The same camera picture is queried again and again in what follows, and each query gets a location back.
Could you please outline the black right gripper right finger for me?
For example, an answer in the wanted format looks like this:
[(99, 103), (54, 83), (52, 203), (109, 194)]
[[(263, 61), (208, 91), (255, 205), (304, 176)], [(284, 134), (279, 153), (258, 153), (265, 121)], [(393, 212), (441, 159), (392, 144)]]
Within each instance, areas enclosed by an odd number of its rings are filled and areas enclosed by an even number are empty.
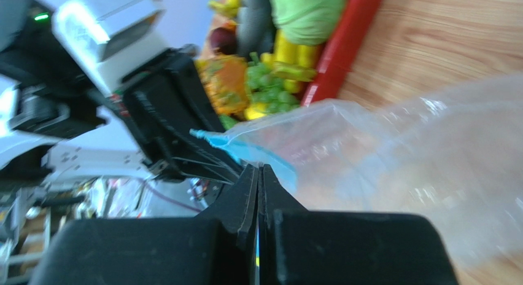
[(457, 284), (423, 216), (310, 211), (269, 165), (258, 179), (261, 284)]

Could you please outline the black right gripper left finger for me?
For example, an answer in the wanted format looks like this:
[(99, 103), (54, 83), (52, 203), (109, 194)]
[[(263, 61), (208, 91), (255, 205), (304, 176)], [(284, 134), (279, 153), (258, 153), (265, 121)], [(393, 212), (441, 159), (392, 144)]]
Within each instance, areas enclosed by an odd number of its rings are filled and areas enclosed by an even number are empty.
[(258, 170), (195, 217), (66, 224), (31, 284), (253, 284)]

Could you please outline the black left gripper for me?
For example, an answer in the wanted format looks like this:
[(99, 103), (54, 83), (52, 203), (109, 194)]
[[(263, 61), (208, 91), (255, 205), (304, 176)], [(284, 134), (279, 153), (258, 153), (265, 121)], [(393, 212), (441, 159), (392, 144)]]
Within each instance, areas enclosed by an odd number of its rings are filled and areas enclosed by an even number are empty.
[(123, 78), (122, 101), (142, 135), (145, 166), (161, 179), (203, 178), (234, 184), (243, 167), (191, 130), (224, 129), (200, 81), (193, 58), (167, 49)]

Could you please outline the orange toy pineapple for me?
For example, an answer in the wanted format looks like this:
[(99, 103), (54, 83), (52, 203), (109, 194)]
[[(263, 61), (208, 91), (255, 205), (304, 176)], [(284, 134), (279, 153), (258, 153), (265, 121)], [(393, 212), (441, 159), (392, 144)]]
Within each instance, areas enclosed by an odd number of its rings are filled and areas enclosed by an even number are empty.
[(247, 62), (234, 55), (196, 60), (205, 92), (218, 115), (241, 113), (249, 105), (246, 95)]

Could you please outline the clear zip top bag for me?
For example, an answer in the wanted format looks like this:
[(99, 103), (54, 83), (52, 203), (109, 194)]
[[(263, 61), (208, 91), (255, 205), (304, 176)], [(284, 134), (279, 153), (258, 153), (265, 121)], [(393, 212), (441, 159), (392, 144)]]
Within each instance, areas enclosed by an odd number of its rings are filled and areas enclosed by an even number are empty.
[(255, 165), (311, 209), (416, 213), (463, 266), (522, 257), (522, 75), (370, 111), (324, 100), (192, 135)]

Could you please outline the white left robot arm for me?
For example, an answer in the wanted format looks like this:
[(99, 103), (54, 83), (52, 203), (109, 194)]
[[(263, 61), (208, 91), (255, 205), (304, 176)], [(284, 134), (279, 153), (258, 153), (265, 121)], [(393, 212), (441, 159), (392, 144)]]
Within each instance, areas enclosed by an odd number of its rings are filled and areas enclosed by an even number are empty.
[(195, 137), (224, 130), (194, 49), (155, 30), (160, 0), (1, 0), (1, 184), (95, 176), (235, 183), (242, 166)]

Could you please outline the green toy grapes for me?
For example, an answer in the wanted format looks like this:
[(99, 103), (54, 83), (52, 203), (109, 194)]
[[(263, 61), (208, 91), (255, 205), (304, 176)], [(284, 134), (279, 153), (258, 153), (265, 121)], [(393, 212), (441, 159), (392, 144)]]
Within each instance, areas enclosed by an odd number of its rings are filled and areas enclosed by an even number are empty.
[(246, 93), (249, 109), (263, 115), (288, 112), (298, 108), (298, 99), (284, 88), (284, 80), (275, 76), (257, 52), (249, 54), (246, 71)]

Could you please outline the yellow toy bananas bunch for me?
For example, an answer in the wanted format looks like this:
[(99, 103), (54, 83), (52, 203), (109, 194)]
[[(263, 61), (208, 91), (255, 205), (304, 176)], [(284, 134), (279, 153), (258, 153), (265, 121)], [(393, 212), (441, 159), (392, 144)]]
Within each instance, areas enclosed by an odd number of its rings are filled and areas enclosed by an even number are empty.
[(293, 95), (299, 95), (306, 84), (316, 77), (316, 66), (322, 50), (322, 44), (294, 44), (281, 30), (277, 30), (273, 51), (263, 53), (261, 62), (270, 68), (273, 75), (283, 80), (285, 90)]

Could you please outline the grey toy fish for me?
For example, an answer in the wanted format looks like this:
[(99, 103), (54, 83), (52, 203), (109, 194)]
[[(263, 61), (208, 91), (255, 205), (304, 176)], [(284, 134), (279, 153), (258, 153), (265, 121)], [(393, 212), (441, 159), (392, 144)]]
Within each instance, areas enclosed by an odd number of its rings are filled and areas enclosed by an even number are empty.
[(242, 0), (237, 23), (237, 55), (248, 58), (252, 52), (272, 51), (276, 28), (270, 0)]

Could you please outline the green toy cabbage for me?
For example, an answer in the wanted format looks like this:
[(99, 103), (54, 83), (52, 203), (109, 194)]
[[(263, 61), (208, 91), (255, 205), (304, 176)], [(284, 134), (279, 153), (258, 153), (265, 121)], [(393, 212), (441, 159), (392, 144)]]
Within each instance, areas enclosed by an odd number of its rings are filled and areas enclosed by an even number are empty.
[(347, 0), (269, 0), (273, 23), (296, 45), (319, 45), (334, 32)]

